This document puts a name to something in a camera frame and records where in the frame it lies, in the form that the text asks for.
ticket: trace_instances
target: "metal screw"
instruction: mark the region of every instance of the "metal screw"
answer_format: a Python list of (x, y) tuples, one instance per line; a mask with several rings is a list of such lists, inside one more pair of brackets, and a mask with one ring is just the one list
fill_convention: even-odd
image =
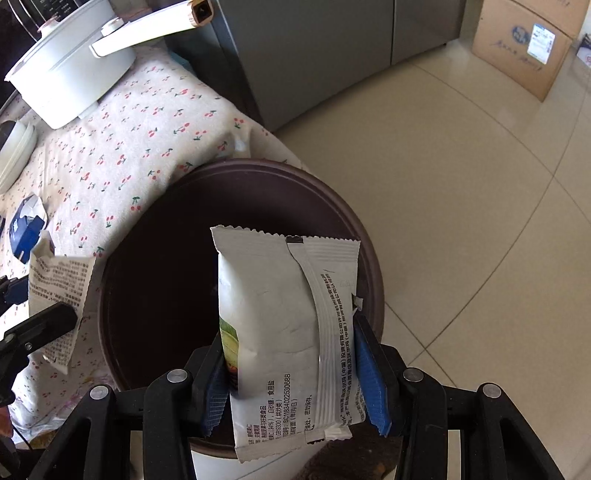
[(413, 367), (407, 368), (402, 376), (409, 382), (420, 382), (423, 378), (425, 378), (425, 374), (422, 371)]
[(166, 375), (166, 379), (171, 383), (181, 383), (185, 381), (186, 378), (187, 372), (182, 368), (175, 368), (174, 370), (168, 372), (168, 375)]
[(104, 385), (98, 385), (90, 391), (93, 400), (102, 400), (109, 394), (109, 389)]
[(494, 383), (487, 383), (484, 387), (482, 387), (482, 392), (489, 398), (499, 398), (503, 393), (501, 388)]

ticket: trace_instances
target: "black cable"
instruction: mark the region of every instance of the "black cable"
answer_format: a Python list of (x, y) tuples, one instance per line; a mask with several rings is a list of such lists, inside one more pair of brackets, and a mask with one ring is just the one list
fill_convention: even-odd
[(24, 436), (22, 436), (22, 433), (21, 433), (21, 432), (19, 432), (19, 431), (18, 431), (18, 429), (17, 429), (17, 428), (16, 428), (14, 425), (12, 425), (12, 428), (14, 429), (14, 431), (15, 431), (16, 433), (18, 433), (18, 436), (19, 436), (20, 438), (22, 438), (22, 441), (23, 441), (23, 442), (25, 442), (25, 443), (27, 444), (27, 446), (29, 447), (29, 450), (32, 450), (31, 444), (30, 444), (30, 443), (27, 441), (27, 439), (26, 439)]

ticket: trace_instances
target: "blue gripper pad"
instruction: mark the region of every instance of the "blue gripper pad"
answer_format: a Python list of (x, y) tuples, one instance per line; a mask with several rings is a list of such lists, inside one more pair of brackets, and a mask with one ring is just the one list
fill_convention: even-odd
[(355, 325), (355, 356), (357, 376), (361, 384), (369, 421), (378, 428), (380, 435), (387, 437), (392, 426), (392, 418), (388, 411), (386, 385), (369, 350), (365, 335), (358, 325)]
[(219, 361), (207, 384), (205, 395), (205, 412), (203, 413), (202, 428), (206, 437), (212, 434), (212, 430), (217, 427), (222, 419), (224, 408), (228, 400), (229, 386), (226, 376), (226, 364), (223, 356)]

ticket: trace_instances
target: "pot handle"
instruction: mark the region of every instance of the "pot handle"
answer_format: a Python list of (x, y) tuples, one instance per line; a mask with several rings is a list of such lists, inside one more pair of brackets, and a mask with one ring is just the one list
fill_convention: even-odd
[(211, 22), (212, 17), (213, 7), (210, 0), (184, 1), (123, 25), (94, 42), (90, 49), (96, 57), (106, 57), (109, 53), (144, 41), (202, 27)]

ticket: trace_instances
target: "gray cabinet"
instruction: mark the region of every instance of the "gray cabinet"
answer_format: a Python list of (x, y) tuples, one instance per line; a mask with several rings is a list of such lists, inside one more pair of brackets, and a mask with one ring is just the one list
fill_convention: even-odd
[(392, 0), (217, 1), (269, 129), (390, 65)]
[(459, 37), (466, 0), (396, 0), (392, 64)]
[(392, 63), (457, 38), (465, 1), (212, 0), (210, 25), (166, 42), (199, 78), (275, 130)]

